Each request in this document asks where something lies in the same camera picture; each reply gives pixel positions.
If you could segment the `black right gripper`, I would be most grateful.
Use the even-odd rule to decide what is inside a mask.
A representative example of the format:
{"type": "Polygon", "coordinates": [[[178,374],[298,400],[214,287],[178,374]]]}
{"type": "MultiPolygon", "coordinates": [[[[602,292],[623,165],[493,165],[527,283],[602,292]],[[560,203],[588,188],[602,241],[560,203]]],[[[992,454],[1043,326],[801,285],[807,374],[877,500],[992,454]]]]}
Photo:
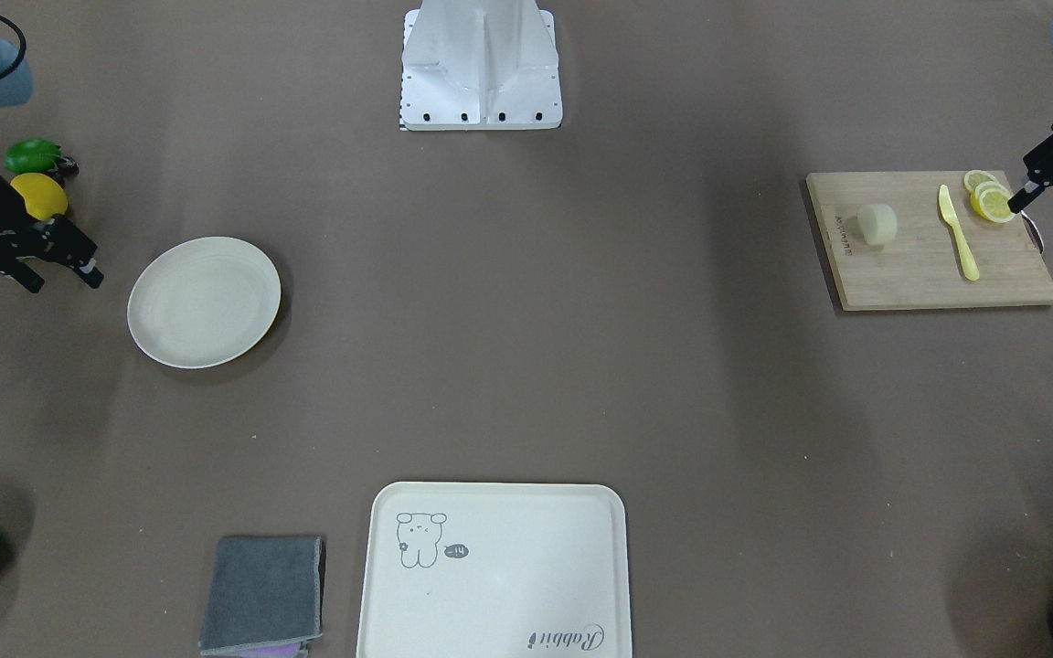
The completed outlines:
{"type": "Polygon", "coordinates": [[[0,274],[37,294],[45,279],[21,259],[41,259],[74,271],[90,288],[99,290],[104,275],[96,265],[97,250],[96,242],[72,224],[69,210],[66,216],[35,221],[21,196],[0,176],[0,274]]]}

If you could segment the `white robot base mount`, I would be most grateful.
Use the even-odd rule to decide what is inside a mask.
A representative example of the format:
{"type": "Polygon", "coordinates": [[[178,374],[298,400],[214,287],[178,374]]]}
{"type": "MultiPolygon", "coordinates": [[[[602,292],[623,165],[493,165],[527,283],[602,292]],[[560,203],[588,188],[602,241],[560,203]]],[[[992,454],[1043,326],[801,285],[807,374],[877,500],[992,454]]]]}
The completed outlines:
{"type": "Polygon", "coordinates": [[[423,1],[402,26],[400,129],[563,123],[556,21],[535,1],[423,1]]]}

